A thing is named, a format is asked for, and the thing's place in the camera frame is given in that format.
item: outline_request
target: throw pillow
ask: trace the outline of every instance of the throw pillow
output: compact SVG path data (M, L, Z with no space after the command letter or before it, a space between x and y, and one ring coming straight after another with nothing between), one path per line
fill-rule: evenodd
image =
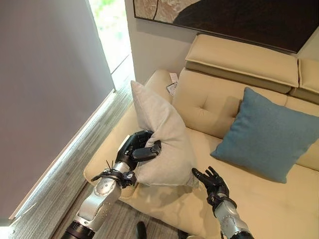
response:
M277 182L319 138L319 118L279 106L250 88L224 140L211 156Z
M141 129L154 132L146 147L161 141L161 152L147 162L138 163L137 181L149 185L188 185L198 181L191 169L196 166L184 121L175 108L161 96L131 81L134 106Z

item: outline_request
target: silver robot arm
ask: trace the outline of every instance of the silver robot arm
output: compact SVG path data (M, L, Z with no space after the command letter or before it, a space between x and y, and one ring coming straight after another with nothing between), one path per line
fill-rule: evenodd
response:
M160 141L156 141L152 147L145 148L152 134L153 132L144 130L125 139L118 151L114 167L105 169L92 179L100 181L82 203L62 239L92 239L105 221L112 205L119 199L122 188L135 185L136 177L133 170L137 163L151 160L160 153Z
M207 202L212 205L214 216L218 219L221 236L227 239L253 239L247 224L241 220L236 210L236 203L229 198L229 189L223 178L212 168L208 167L206 174L192 169L193 174L207 189Z

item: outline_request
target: wooden floor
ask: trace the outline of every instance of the wooden floor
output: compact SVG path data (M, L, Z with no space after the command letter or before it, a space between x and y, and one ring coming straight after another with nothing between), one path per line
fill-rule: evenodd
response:
M30 195L11 225L10 239L60 239L83 200L91 193L83 169L132 103L130 74L100 107ZM177 230L118 201L94 239L134 239L144 221L149 239L176 239Z
M81 192L83 169L132 103L131 74L111 94L19 210L10 239L50 239Z
M66 217L58 227L52 239L60 239L65 229L72 222L79 210L82 201L91 193L93 187L88 184L84 187L76 202L72 205ZM111 208L109 215L95 234L93 239L135 239L135 226L143 221L147 226L148 239L177 239L177 229L151 218L133 209L131 206L117 201Z

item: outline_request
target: white wall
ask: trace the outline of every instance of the white wall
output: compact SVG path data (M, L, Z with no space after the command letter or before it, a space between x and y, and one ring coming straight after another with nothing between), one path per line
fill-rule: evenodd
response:
M298 57L319 61L319 27L298 52Z
M113 86L85 1L0 2L0 218Z
M156 69L179 73L197 31L134 18L133 0L125 0L136 80L144 83ZM319 29L299 53L319 61Z

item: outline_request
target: artwork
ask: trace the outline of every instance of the artwork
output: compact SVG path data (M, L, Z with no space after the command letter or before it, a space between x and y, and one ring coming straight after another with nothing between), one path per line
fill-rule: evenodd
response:
M298 52L319 26L319 0L133 0L135 17Z

